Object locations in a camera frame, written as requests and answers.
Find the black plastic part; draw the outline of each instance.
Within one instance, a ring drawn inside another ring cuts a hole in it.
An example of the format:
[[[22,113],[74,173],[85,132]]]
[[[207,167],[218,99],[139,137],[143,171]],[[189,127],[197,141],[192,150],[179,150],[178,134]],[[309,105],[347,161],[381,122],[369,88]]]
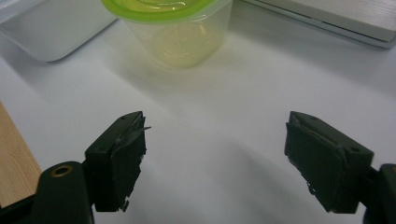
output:
[[[96,211],[125,211],[146,154],[144,122],[142,112],[120,117],[85,152],[84,168]]]
[[[28,224],[35,196],[27,197],[0,210],[2,224]]]
[[[290,112],[285,154],[328,212],[356,213],[374,153],[322,120]]]
[[[39,179],[31,223],[92,224],[93,215],[81,163],[52,166]]]
[[[388,223],[396,223],[396,165],[384,164],[379,169],[379,198]]]

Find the white table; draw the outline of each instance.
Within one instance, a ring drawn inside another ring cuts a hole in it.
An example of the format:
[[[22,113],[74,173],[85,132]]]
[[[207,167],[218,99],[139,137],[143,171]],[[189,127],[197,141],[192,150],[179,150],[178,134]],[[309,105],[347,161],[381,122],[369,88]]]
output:
[[[234,1],[224,45],[166,70],[117,21],[39,63],[0,35],[0,100],[43,170],[83,161],[119,116],[142,110],[148,153],[126,213],[96,223],[361,223],[327,214],[283,153],[291,110],[396,162],[396,49],[373,48]]]

